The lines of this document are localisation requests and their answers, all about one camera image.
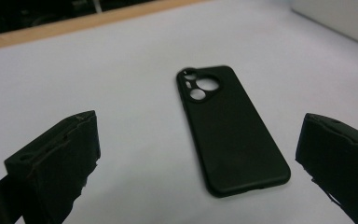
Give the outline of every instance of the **phone case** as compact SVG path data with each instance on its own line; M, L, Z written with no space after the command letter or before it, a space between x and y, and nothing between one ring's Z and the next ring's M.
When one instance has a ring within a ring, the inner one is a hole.
M203 80L209 80L209 86L201 87ZM289 166L230 67L186 68L176 81L204 181L213 196L289 180Z

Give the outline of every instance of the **white table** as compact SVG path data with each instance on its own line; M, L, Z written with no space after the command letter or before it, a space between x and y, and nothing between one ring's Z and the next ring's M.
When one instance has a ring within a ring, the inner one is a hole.
M288 184L215 199L175 84L231 66L292 170ZM358 129L358 43L285 0L212 1L0 49L4 159L94 109L102 157L64 223L349 224L295 161L307 112Z

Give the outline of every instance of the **white surface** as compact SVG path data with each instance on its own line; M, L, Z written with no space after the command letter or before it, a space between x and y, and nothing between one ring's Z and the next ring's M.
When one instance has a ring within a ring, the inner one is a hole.
M292 8L358 40L358 0L292 0Z
M284 186L225 199L200 176L175 84L230 65L292 169ZM295 161L307 112L358 129L358 43L286 1L214 1L0 49L3 160L95 109L102 157L65 223L349 224Z

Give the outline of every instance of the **black phone case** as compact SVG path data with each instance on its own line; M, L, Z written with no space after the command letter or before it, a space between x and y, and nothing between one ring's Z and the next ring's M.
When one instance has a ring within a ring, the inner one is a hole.
M210 78L219 87L204 91L198 80ZM176 77L206 187L215 197L286 183L290 168L234 71L227 66L187 68Z

